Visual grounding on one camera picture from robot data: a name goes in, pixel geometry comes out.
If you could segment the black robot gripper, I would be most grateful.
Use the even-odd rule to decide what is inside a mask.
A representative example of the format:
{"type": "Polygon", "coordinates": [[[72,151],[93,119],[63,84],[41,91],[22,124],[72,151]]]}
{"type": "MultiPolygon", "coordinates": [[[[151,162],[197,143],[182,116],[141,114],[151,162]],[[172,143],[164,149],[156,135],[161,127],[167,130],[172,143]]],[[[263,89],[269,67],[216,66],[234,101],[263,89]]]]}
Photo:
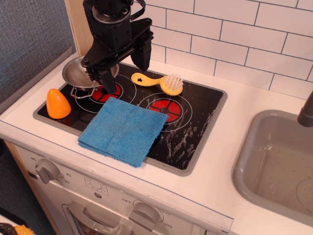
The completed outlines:
{"type": "Polygon", "coordinates": [[[82,66],[89,74],[99,73],[99,83],[109,94],[116,92],[110,68],[128,56],[142,71],[150,65],[152,20],[140,18],[145,12],[145,1],[138,1],[141,9],[131,13],[133,3],[132,0],[83,1],[93,43],[83,58],[82,66]]]}

